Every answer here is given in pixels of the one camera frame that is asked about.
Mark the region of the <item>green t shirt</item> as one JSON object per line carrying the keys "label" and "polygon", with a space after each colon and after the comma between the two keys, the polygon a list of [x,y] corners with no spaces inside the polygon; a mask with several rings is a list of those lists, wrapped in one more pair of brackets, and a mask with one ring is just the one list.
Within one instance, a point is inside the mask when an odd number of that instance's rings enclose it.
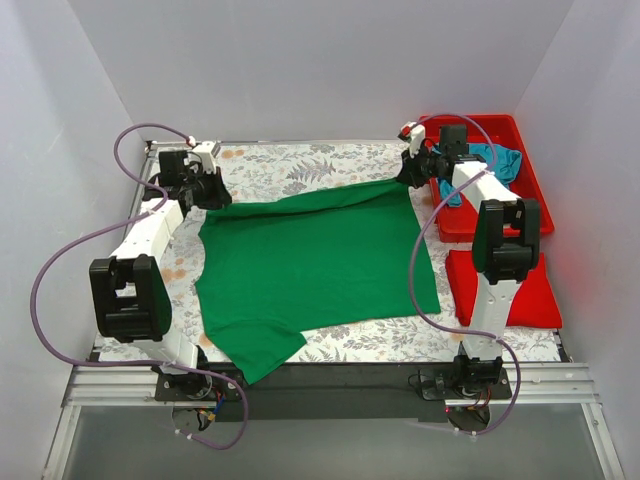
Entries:
{"label": "green t shirt", "polygon": [[195,284],[204,332],[255,383],[309,330],[437,314],[419,231],[409,191],[393,179],[210,211]]}

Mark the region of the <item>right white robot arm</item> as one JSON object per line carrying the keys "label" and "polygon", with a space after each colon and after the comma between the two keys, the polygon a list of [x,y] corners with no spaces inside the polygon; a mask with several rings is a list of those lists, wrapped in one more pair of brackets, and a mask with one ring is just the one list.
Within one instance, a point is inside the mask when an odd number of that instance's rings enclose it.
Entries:
{"label": "right white robot arm", "polygon": [[515,295],[539,261],[540,205],[511,192],[488,162],[470,153],[465,124],[442,126],[434,147],[418,122],[406,123],[398,137],[408,145],[401,154],[399,183],[419,188],[432,178],[444,179],[477,212],[471,322],[451,363],[418,373],[419,391],[427,400],[487,397],[494,386],[508,387],[502,335]]}

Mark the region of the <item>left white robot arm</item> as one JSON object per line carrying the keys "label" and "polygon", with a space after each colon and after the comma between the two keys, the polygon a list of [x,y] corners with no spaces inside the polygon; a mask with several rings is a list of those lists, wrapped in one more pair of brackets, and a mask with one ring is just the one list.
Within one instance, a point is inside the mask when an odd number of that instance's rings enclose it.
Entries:
{"label": "left white robot arm", "polygon": [[159,262],[192,208],[219,210],[231,204],[216,163],[219,149],[218,143],[204,141],[159,152],[159,171],[142,196],[143,219],[110,257],[94,260],[89,268],[100,334],[142,351],[165,387],[190,400],[221,397],[225,384],[207,370],[202,348],[174,326]]}

